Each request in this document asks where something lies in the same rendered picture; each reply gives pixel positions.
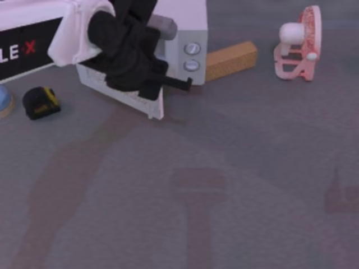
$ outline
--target small desk fan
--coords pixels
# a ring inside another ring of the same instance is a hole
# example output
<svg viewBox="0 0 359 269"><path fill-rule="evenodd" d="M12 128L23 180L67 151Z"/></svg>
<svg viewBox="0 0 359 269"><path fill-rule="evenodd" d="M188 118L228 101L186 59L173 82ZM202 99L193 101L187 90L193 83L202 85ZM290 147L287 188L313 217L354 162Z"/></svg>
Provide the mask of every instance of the small desk fan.
<svg viewBox="0 0 359 269"><path fill-rule="evenodd" d="M300 14L298 22L284 24L279 30L280 43L274 49L275 73L283 80L298 76L312 81L315 64L320 58L321 13L319 6L309 6ZM300 54L301 59L290 59ZM295 66L293 71L284 71L284 66Z"/></svg>

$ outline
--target blue lid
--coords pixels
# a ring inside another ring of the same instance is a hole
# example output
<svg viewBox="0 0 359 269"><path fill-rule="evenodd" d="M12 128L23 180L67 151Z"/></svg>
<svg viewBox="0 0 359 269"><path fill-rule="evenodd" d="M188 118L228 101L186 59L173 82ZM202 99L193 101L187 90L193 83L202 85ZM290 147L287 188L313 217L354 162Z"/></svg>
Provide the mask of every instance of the blue lid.
<svg viewBox="0 0 359 269"><path fill-rule="evenodd" d="M0 85L0 111L6 109L11 103L11 95L8 90Z"/></svg>

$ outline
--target gray background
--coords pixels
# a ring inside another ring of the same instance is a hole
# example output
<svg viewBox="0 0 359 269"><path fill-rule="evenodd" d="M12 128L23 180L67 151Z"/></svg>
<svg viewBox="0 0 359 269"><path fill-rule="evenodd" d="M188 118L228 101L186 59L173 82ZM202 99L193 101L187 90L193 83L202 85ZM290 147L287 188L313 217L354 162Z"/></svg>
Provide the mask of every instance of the gray background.
<svg viewBox="0 0 359 269"><path fill-rule="evenodd" d="M73 67L7 84L18 104L0 121L1 268L359 267L358 3L319 2L323 54L307 83L277 79L272 49L313 2L246 2L208 1L209 50L252 40L256 67L167 91L161 122ZM39 85L63 111L31 122L20 101Z"/></svg>

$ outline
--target fan stand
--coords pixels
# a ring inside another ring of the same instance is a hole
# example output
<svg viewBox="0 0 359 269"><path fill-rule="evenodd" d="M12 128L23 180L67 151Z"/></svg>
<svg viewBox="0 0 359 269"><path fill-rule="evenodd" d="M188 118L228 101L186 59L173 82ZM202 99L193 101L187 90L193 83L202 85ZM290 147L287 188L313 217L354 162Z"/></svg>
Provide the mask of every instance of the fan stand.
<svg viewBox="0 0 359 269"><path fill-rule="evenodd" d="M281 42L274 49L275 73L283 80L292 80L298 76L312 81L315 64L321 50L321 13L319 6L309 6L301 13L297 24L303 25L303 42L300 49L293 49L290 41ZM300 54L301 60L284 59L283 56ZM296 66L293 71L284 71L284 66Z"/></svg>

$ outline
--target black tape measure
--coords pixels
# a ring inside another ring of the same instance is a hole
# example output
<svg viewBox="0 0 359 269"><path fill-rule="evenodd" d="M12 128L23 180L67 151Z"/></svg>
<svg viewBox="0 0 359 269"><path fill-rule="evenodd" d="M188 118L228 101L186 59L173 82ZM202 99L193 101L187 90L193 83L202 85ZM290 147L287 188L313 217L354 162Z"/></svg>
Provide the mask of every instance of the black tape measure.
<svg viewBox="0 0 359 269"><path fill-rule="evenodd" d="M61 111L55 93L48 87L36 87L29 90L22 98L26 115L31 120L47 117Z"/></svg>

